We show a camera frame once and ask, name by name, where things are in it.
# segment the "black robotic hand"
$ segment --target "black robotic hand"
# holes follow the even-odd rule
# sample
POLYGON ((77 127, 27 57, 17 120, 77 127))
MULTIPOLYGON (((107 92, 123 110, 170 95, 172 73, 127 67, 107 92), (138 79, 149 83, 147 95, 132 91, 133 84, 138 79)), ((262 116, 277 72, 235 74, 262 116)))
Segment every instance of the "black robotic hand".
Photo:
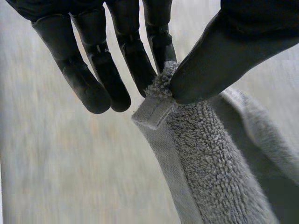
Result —
MULTIPOLYGON (((92 113, 112 107, 123 112, 131 99, 113 62, 106 42, 104 0, 6 0, 47 45, 68 84, 92 113), (88 59, 98 78, 92 75, 79 52, 71 26, 74 22, 88 59)), ((147 36, 157 70, 166 61, 176 61, 168 32, 171 0, 143 0, 147 36)), ((141 93, 156 76, 139 36, 138 0, 106 0, 121 52, 141 93)))
MULTIPOLYGON (((104 0, 7 0, 32 26, 51 51, 65 79, 93 113, 111 106, 122 112, 130 97, 106 42, 104 0), (79 53, 71 27, 74 21, 93 69, 79 53)), ((149 44, 158 72, 176 61, 168 32, 172 0, 143 0, 149 44)), ((139 92, 152 83, 155 72, 139 36, 138 0, 106 0, 121 52, 139 92)), ((179 104, 217 95, 247 71, 299 43, 299 1, 221 0, 211 20, 170 83, 179 104)))

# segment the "black fingertip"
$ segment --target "black fingertip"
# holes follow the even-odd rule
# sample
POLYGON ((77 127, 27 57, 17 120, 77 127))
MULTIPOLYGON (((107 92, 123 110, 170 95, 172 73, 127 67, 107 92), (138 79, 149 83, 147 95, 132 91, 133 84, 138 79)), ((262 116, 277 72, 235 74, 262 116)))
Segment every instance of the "black fingertip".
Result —
POLYGON ((130 95, 121 80, 120 74, 109 52, 102 52, 91 57, 98 79, 103 83, 111 98, 111 108, 124 112, 131 106, 130 95))
POLYGON ((144 50, 143 43, 140 40, 127 42, 121 47, 121 51, 139 93, 145 98, 144 91, 153 83, 157 75, 144 50))
POLYGON ((84 64, 70 64, 63 75, 88 111, 101 114, 110 108, 108 92, 101 86, 84 64))
POLYGON ((110 108, 109 94, 102 87, 86 89, 81 101, 86 109, 94 114, 104 113, 110 108))

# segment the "terry cloth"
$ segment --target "terry cloth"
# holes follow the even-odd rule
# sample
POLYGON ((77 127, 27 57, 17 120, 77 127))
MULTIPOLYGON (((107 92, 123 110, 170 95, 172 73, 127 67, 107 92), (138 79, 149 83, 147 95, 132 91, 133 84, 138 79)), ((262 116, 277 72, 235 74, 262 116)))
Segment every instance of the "terry cloth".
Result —
POLYGON ((168 63, 147 89, 147 97, 132 119, 156 155, 181 222, 274 224, 286 223, 284 218, 298 220, 292 218, 297 216, 299 158, 265 110, 232 88, 213 100, 176 104, 168 86, 178 65, 168 63), (259 161, 250 149, 237 147, 228 132, 229 123, 224 126, 219 119, 223 102, 240 115, 248 142, 267 159, 265 164, 266 159, 259 161), (269 190, 269 185, 282 178, 288 184, 285 189, 272 186, 269 190), (291 219, 290 212, 279 211, 287 203, 277 195, 281 189, 297 197, 291 219))

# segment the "blurred background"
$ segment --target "blurred background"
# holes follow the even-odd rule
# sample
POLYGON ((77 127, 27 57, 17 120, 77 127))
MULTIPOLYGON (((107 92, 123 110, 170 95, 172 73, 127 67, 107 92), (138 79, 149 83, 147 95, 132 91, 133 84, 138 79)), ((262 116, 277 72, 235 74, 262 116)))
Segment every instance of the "blurred background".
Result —
MULTIPOLYGON (((30 22, 0 1, 0 161, 7 224, 179 223, 159 164, 131 121, 142 98, 105 9, 108 45, 132 106, 124 113, 94 115, 72 92, 30 22)), ((173 0, 170 33, 179 61, 219 9, 220 0, 173 0)), ((154 65, 142 2, 140 34, 154 65)), ((90 65, 80 40, 78 45, 90 65)), ((264 105, 299 150, 299 45, 234 85, 264 105)))

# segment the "gray fabric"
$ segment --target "gray fabric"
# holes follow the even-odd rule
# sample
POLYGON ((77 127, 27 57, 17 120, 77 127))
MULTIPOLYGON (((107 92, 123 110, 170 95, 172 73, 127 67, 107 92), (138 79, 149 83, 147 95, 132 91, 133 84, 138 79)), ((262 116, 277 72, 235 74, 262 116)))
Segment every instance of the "gray fabric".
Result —
POLYGON ((222 94, 211 99, 212 107, 233 142, 242 152, 249 168, 258 180, 271 207, 282 224, 296 224, 299 220, 299 188, 281 169, 252 142, 242 124, 240 114, 222 94))
MULTIPOLYGON (((172 64, 156 79, 155 83, 149 87, 147 98, 132 117, 155 151, 167 182, 171 181, 171 177, 165 172, 166 160, 162 162, 159 156, 164 152, 164 148, 163 146, 156 148, 157 145, 152 144, 156 140, 154 133, 159 131, 157 122, 151 123, 153 120, 159 120, 164 132, 171 135, 175 144, 174 151, 179 157, 179 163, 174 164, 174 166, 183 168, 185 180, 205 223, 277 223, 278 220, 273 214, 258 181, 249 169, 241 151, 236 148, 222 122, 218 119, 210 101, 196 105, 173 103, 172 110, 170 109, 170 102, 172 101, 170 100, 171 94, 167 91, 167 85, 177 66, 176 63, 172 64), (160 114, 164 119, 147 119, 144 116, 143 120, 142 112, 153 110, 152 105, 155 100, 159 101, 159 104, 163 104, 162 98, 165 102, 168 101, 168 116, 166 115, 167 111, 160 111, 159 113, 152 111, 151 114, 155 114, 155 116, 160 114)), ((223 97, 229 98, 229 95, 224 93, 223 97)), ((259 123, 259 119, 249 119, 248 121, 259 123)), ((252 123, 252 127, 261 128, 263 131, 264 125, 256 126, 255 123, 252 123)), ((265 127, 268 128, 264 129, 266 131, 272 129, 271 125, 265 127)), ((263 140, 259 141, 261 143, 258 146, 265 147, 265 152, 269 152, 270 159, 277 159, 275 155, 272 157, 269 155, 271 153, 269 147, 275 142, 269 142, 266 134, 260 136, 263 137, 263 140)), ((281 144, 278 145, 278 150, 280 149, 279 146, 284 143, 283 139, 280 140, 281 144)), ((163 144, 172 146, 167 143, 167 139, 164 139, 163 144)), ((287 146, 282 151, 285 152, 285 158, 291 155, 288 153, 290 151, 287 146)), ((295 163, 286 165, 279 162, 278 159, 276 162, 280 167, 292 167, 292 170, 296 171, 295 163)), ((188 216, 184 216, 179 211, 182 204, 181 200, 186 199, 183 195, 174 195, 172 190, 171 193, 181 222, 188 223, 188 216)))
POLYGON ((298 151, 288 146, 267 112, 253 98, 233 88, 227 88, 221 97, 239 112, 251 141, 299 185, 298 151))

